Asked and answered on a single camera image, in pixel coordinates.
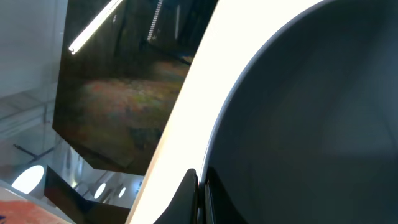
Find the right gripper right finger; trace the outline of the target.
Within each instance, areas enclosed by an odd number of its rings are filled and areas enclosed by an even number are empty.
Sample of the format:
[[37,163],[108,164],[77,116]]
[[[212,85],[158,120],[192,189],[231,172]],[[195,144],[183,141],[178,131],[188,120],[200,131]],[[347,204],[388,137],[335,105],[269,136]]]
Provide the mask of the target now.
[[220,177],[212,167],[206,174],[204,208],[207,224],[247,224],[233,205]]

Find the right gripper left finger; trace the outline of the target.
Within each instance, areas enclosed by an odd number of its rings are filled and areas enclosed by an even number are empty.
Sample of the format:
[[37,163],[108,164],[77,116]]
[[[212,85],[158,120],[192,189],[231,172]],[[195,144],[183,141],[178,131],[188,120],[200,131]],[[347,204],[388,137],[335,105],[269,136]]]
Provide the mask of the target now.
[[197,224],[198,177],[195,169],[186,171],[169,206],[154,224]]

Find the dark blue plate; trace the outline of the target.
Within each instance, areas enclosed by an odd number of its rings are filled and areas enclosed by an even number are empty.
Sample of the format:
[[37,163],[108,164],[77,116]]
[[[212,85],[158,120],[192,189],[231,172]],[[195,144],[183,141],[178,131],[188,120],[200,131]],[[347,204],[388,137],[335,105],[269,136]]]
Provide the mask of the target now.
[[322,1],[289,21],[240,75],[209,151],[247,223],[396,223],[397,2]]

